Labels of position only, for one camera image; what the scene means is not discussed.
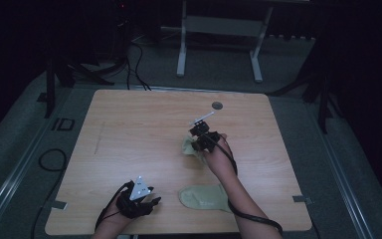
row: dark background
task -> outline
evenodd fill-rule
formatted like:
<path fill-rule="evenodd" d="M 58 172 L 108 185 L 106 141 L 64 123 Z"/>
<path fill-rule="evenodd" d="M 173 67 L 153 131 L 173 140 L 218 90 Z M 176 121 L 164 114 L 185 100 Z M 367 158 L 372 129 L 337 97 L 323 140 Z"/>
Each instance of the dark background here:
<path fill-rule="evenodd" d="M 135 2 L 134 20 L 155 41 L 161 25 L 180 26 L 180 1 Z M 338 8 L 325 1 L 313 3 L 279 4 L 268 33 L 316 38 L 313 54 L 305 64 L 314 70 L 327 69 L 332 93 L 382 185 L 382 1 L 340 1 Z M 109 51 L 112 38 L 96 36 L 104 31 L 112 34 L 119 12 L 113 12 L 111 4 L 0 1 L 0 120 L 25 87 L 45 71 L 50 54 L 63 53 L 79 63 L 95 63 L 99 53 Z M 223 6 L 219 15 L 250 11 Z M 194 10 L 204 15 L 208 7 L 205 4 Z M 255 9 L 246 16 L 258 18 Z"/>

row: table leg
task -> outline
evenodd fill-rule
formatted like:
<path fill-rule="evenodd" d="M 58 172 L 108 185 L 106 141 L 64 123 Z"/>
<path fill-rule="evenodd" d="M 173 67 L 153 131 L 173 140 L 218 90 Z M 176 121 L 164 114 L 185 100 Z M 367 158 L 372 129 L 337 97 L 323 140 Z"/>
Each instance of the table leg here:
<path fill-rule="evenodd" d="M 263 81 L 262 71 L 260 70 L 260 63 L 259 63 L 259 52 L 260 52 L 260 49 L 262 48 L 263 40 L 266 37 L 266 31 L 268 29 L 272 12 L 273 12 L 273 7 L 270 7 L 266 14 L 265 21 L 262 24 L 262 27 L 260 28 L 260 34 L 258 36 L 256 48 L 250 51 L 250 60 L 251 60 L 251 65 L 253 66 L 254 80 L 257 83 L 260 83 Z"/>
<path fill-rule="evenodd" d="M 182 1 L 182 28 L 181 28 L 181 49 L 179 50 L 178 68 L 176 70 L 176 75 L 178 77 L 183 77 L 185 74 L 185 60 L 187 57 L 187 47 L 185 45 L 186 40 L 186 20 L 187 20 L 187 1 Z"/>
<path fill-rule="evenodd" d="M 51 57 L 46 61 L 46 114 L 48 119 L 55 108 L 55 72 L 54 59 Z"/>

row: gray floor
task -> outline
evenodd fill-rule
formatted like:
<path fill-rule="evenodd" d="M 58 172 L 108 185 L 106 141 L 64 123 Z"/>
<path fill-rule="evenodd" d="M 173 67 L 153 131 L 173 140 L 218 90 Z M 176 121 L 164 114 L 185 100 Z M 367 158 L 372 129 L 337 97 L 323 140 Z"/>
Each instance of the gray floor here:
<path fill-rule="evenodd" d="M 153 90 L 158 88 L 194 89 L 265 93 L 290 83 L 309 52 L 313 42 L 284 41 L 268 38 L 259 56 L 264 81 L 257 84 L 249 54 L 242 47 L 223 48 L 201 44 L 190 39 L 185 77 L 176 77 L 178 36 L 166 33 L 166 39 L 155 45 L 145 37 L 135 40 L 143 49 L 138 74 Z M 139 50 L 129 52 L 135 64 Z M 126 71 L 107 77 L 116 82 L 110 89 L 125 89 Z M 45 90 L 44 76 L 36 79 L 14 104 L 0 124 L 0 189 L 11 198 L 0 205 L 0 238 L 28 238 L 36 214 L 58 179 L 58 173 L 48 172 L 38 165 L 40 154 L 50 148 L 60 148 L 71 155 L 93 93 L 102 86 L 78 80 L 73 89 L 57 87 L 57 108 L 50 119 L 44 119 L 45 105 L 36 98 Z M 328 135 L 322 134 L 316 123 L 317 104 L 305 104 L 301 99 L 304 87 L 282 97 L 270 98 L 284 138 L 301 191 L 312 203 L 307 205 L 312 221 L 321 238 L 382 238 L 382 189 L 349 125 L 333 111 L 327 120 Z M 56 118 L 75 120 L 72 131 L 52 130 Z M 345 181 L 336 174 L 336 161 Z M 60 167 L 58 154 L 50 157 L 50 166 Z M 9 178 L 14 168 L 23 167 L 17 183 Z M 355 201 L 348 200 L 348 192 Z M 363 213 L 367 229 L 359 231 L 357 214 L 349 212 L 353 204 Z M 35 238 L 90 238 L 90 235 L 55 237 L 46 235 L 44 227 L 49 210 L 45 209 L 37 221 Z M 306 232 L 286 232 L 285 238 L 319 238 L 312 228 Z M 162 235 L 139 238 L 239 238 L 231 235 Z"/>

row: forearm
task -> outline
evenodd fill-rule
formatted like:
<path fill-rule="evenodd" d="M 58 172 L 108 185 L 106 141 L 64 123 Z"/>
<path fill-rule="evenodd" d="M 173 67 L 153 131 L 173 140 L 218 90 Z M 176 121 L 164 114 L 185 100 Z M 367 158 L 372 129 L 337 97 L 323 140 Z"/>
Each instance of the forearm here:
<path fill-rule="evenodd" d="M 268 218 L 266 213 L 252 199 L 236 175 L 219 176 L 229 201 L 240 212 Z M 242 238 L 282 238 L 278 230 L 267 224 L 254 222 L 246 218 L 235 216 Z"/>

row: hand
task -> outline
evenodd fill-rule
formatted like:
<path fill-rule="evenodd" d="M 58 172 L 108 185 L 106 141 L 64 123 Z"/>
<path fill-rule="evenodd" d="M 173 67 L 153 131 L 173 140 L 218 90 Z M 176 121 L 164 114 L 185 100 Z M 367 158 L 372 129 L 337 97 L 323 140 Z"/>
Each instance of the hand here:
<path fill-rule="evenodd" d="M 221 133 L 220 136 L 218 145 L 224 150 L 219 148 L 217 145 L 212 152 L 203 151 L 204 157 L 206 157 L 207 165 L 219 179 L 236 175 L 233 166 L 233 163 L 235 162 L 231 161 L 231 158 L 233 159 L 232 152 L 226 142 L 227 136 L 224 133 Z"/>
<path fill-rule="evenodd" d="M 154 198 L 150 202 L 142 203 L 145 197 L 136 201 L 130 201 L 134 182 L 125 183 L 110 200 L 107 207 L 101 212 L 95 224 L 94 239 L 112 239 L 116 238 L 122 230 L 135 218 L 148 215 L 153 210 L 153 206 L 157 205 L 160 197 Z"/>

